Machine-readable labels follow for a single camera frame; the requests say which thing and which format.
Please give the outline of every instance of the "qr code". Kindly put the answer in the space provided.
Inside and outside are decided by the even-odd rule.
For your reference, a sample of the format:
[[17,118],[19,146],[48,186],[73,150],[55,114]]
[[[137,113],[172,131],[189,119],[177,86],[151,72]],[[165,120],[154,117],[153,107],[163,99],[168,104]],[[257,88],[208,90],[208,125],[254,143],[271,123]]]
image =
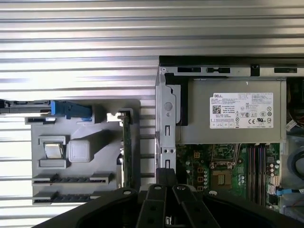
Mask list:
[[222,109],[221,109],[222,107],[220,106],[220,105],[214,105],[213,107],[212,107],[212,113],[213,114],[221,114],[222,113]]

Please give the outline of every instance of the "connector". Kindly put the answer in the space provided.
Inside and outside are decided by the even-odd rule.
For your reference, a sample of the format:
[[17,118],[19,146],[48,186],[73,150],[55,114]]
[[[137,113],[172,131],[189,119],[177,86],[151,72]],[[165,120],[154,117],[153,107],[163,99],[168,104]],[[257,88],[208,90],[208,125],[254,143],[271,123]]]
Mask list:
[[280,186],[280,177],[279,176],[270,177],[270,183],[276,187]]
[[271,185],[271,184],[268,184],[268,186],[267,186],[267,193],[268,193],[269,195],[275,195],[275,193],[276,193],[276,188],[275,188],[275,186],[273,186],[273,185]]

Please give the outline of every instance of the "black cable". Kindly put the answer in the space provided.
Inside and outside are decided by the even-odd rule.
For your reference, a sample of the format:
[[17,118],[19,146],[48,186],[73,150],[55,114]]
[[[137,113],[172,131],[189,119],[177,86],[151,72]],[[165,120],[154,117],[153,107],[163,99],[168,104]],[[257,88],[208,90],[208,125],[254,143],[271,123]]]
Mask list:
[[301,151],[301,152],[299,152],[299,153],[297,153],[297,154],[293,157],[293,159],[292,159],[292,161],[291,161],[291,169],[292,169],[293,173],[294,173],[298,178],[304,180],[304,175],[299,173],[299,171],[297,170],[296,165],[295,165],[296,162],[297,162],[298,160],[302,159],[302,158],[304,158],[304,150]]

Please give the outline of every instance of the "blue latch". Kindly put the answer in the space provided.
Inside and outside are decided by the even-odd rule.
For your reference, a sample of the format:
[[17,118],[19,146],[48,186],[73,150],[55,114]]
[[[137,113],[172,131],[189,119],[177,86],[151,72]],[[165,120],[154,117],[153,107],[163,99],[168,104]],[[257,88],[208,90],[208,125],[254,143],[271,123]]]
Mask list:
[[83,121],[92,121],[92,108],[68,101],[51,101],[51,115],[82,118]]
[[290,194],[290,193],[293,193],[292,189],[281,189],[276,191],[277,196],[282,196],[284,194]]

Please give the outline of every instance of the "metal frame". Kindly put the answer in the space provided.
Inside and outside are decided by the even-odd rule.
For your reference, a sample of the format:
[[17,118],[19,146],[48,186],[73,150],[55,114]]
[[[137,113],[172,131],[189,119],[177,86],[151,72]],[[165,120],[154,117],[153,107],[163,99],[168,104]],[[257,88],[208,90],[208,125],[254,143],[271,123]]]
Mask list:
[[[176,166],[176,126],[188,125],[188,83],[192,80],[281,80],[304,76],[303,58],[281,57],[160,57],[156,79],[156,167]],[[280,85],[280,134],[285,141],[286,83]]]

